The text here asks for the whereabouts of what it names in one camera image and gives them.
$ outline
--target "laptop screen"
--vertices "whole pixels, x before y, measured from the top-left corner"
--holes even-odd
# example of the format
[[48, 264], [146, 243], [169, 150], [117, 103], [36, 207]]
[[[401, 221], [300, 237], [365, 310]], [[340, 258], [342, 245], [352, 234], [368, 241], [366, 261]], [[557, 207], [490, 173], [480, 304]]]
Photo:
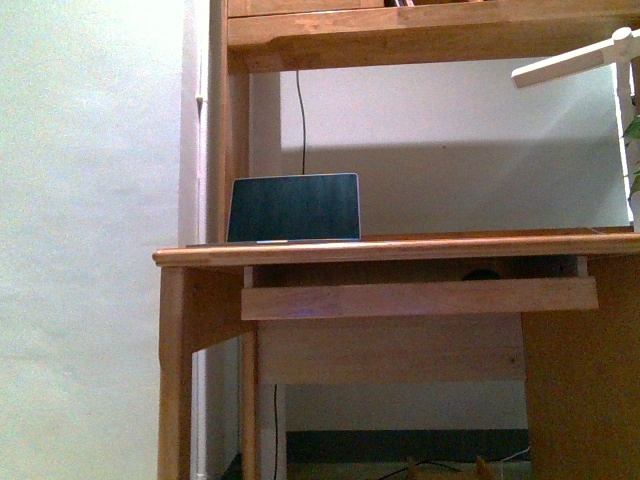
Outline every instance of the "laptop screen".
[[355, 173], [241, 178], [233, 184], [228, 242], [359, 238]]

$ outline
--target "wire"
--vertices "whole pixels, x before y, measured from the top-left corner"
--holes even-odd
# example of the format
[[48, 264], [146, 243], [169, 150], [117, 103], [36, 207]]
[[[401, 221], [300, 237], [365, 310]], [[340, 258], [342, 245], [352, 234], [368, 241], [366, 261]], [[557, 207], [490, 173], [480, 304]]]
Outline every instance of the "wire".
[[[416, 466], [418, 466], [418, 465], [426, 465], [426, 464], [428, 464], [428, 465], [436, 465], [438, 467], [446, 468], [447, 470], [451, 470], [453, 472], [462, 472], [463, 471], [463, 470], [460, 470], [459, 468], [452, 467], [452, 466], [447, 465], [445, 463], [435, 462], [435, 461], [431, 461], [431, 460], [422, 460], [422, 461], [416, 463]], [[404, 467], [404, 468], [401, 468], [401, 469], [396, 470], [394, 472], [387, 473], [386, 475], [384, 475], [384, 476], [382, 476], [380, 478], [377, 478], [376, 480], [386, 480], [387, 478], [391, 478], [394, 475], [398, 475], [399, 473], [406, 472], [407, 470], [409, 470], [409, 467]]]
[[505, 462], [508, 462], [509, 460], [513, 460], [514, 458], [517, 458], [520, 455], [524, 455], [525, 453], [529, 453], [529, 450], [531, 450], [531, 446], [528, 446], [524, 450], [522, 450], [520, 452], [516, 452], [513, 455], [509, 455], [508, 457], [505, 457], [505, 458], [503, 458], [502, 460], [499, 461], [499, 463], [500, 463], [500, 480], [504, 479], [504, 464], [505, 464]]
[[273, 418], [276, 424], [276, 453], [273, 466], [273, 480], [278, 478], [278, 384], [273, 386]]
[[302, 102], [302, 92], [300, 91], [300, 70], [296, 70], [296, 87], [298, 89], [298, 100], [300, 101], [300, 113], [302, 113], [302, 174], [304, 175], [307, 159], [307, 119], [304, 114], [304, 103]]

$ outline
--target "desk leg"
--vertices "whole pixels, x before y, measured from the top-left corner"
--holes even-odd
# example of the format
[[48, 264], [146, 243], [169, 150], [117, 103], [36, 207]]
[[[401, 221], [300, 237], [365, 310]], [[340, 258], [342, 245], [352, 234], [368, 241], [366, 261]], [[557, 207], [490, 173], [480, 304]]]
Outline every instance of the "desk leg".
[[258, 333], [242, 336], [242, 478], [260, 480]]
[[523, 314], [536, 479], [638, 478], [640, 256], [594, 258], [600, 308]]
[[188, 480], [191, 450], [191, 348], [185, 298], [187, 270], [162, 269], [158, 480]]

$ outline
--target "black cable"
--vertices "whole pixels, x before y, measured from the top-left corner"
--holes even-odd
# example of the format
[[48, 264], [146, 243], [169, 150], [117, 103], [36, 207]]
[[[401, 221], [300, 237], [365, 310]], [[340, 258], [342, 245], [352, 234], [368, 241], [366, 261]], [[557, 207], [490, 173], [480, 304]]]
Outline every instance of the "black cable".
[[276, 423], [276, 454], [273, 467], [273, 480], [278, 478], [278, 384], [273, 386], [273, 418]]
[[[453, 472], [462, 472], [463, 471], [463, 470], [460, 470], [459, 468], [452, 467], [452, 466], [447, 465], [445, 463], [435, 462], [435, 461], [431, 461], [431, 460], [422, 460], [422, 461], [416, 463], [416, 466], [425, 465], [425, 464], [436, 465], [438, 467], [446, 468], [447, 470], [451, 470]], [[388, 473], [388, 474], [384, 475], [383, 477], [377, 478], [376, 480], [386, 480], [387, 478], [391, 478], [394, 475], [398, 475], [399, 473], [403, 473], [403, 472], [406, 472], [408, 470], [409, 470], [409, 467], [404, 467], [404, 468], [401, 468], [399, 470], [396, 470], [395, 472]]]
[[304, 115], [302, 92], [300, 92], [300, 70], [296, 70], [296, 87], [298, 88], [298, 100], [300, 101], [300, 112], [302, 113], [302, 174], [304, 175], [307, 159], [307, 119]]

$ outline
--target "desk lamp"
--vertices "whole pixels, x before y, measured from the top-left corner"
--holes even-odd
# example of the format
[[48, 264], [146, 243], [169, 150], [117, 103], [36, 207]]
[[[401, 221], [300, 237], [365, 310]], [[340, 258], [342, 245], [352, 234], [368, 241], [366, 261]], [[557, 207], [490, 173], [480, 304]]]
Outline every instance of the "desk lamp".
[[[588, 47], [579, 48], [555, 57], [517, 68], [511, 74], [511, 79], [517, 88], [529, 87], [556, 78], [574, 75], [576, 73], [602, 67], [610, 63], [616, 64], [617, 86], [622, 125], [627, 126], [635, 116], [635, 109], [631, 102], [631, 60], [640, 57], [640, 30], [619, 28], [612, 37]], [[638, 145], [627, 154], [627, 172], [638, 171], [640, 154]], [[629, 199], [629, 204], [635, 218], [634, 229], [640, 231], [640, 192]]]

